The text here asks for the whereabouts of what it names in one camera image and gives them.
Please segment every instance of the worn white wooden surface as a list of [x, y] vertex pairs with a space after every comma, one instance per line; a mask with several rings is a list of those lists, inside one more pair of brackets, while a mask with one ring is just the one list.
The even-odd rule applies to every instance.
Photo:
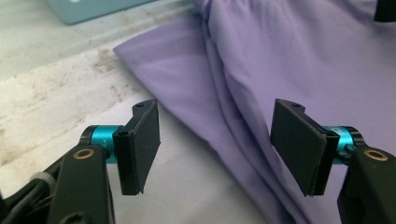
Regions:
[[[7, 197], [73, 147], [93, 124], [125, 124], [150, 94], [112, 49], [193, 12], [164, 0], [62, 24], [45, 0], [0, 0], [0, 190]], [[120, 194], [118, 223], [263, 223], [264, 217], [206, 143], [160, 107], [162, 144], [145, 194]]]

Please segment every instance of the purple fabric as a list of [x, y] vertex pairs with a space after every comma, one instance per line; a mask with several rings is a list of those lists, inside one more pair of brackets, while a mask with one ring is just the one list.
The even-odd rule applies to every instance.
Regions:
[[205, 139], [274, 223], [338, 223], [346, 167], [305, 198], [269, 140], [275, 98], [323, 125], [350, 125], [396, 154], [396, 24], [375, 1], [199, 1], [203, 17], [115, 48], [142, 83]]

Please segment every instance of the brass screw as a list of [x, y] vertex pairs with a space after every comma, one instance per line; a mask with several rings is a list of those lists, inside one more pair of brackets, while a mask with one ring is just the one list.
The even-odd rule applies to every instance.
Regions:
[[73, 157], [76, 160], [85, 160], [87, 158], [89, 158], [90, 156], [93, 155], [95, 151], [93, 151], [93, 149], [90, 148], [84, 148], [82, 150], [77, 151]]
[[376, 161], [387, 161], [388, 160], [388, 156], [380, 151], [367, 149], [367, 150], [364, 150], [364, 154], [366, 154], [366, 156], [368, 156], [371, 159], [376, 160]]

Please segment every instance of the white table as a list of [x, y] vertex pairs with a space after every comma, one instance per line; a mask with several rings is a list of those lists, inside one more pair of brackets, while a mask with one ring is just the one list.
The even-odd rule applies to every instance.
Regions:
[[[124, 125], [151, 98], [112, 49], [193, 12], [165, 0], [68, 26], [45, 0], [0, 0], [0, 190], [11, 195], [93, 124]], [[209, 146], [160, 106], [162, 144], [145, 194], [122, 196], [108, 165], [118, 223], [264, 223]]]

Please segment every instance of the black object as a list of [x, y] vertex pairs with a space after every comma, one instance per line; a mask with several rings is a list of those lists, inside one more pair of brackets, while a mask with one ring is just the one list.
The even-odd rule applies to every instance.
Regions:
[[[128, 195], [143, 192], [160, 144], [157, 101], [134, 105], [133, 112], [125, 127], [109, 133], [115, 146], [122, 194]], [[106, 171], [110, 148], [92, 143], [97, 127], [100, 126], [88, 127], [78, 145], [43, 172], [56, 181], [53, 194], [48, 180], [37, 177], [11, 197], [0, 198], [0, 223], [114, 223]]]
[[396, 0], [378, 0], [374, 21], [396, 21]]
[[353, 127], [343, 128], [353, 138], [353, 146], [345, 146], [354, 147], [350, 157], [337, 155], [344, 152], [336, 150], [339, 135], [321, 128], [302, 105], [276, 99], [271, 141], [305, 196], [324, 190], [331, 156], [348, 160], [338, 198], [343, 223], [396, 223], [396, 158], [367, 146]]

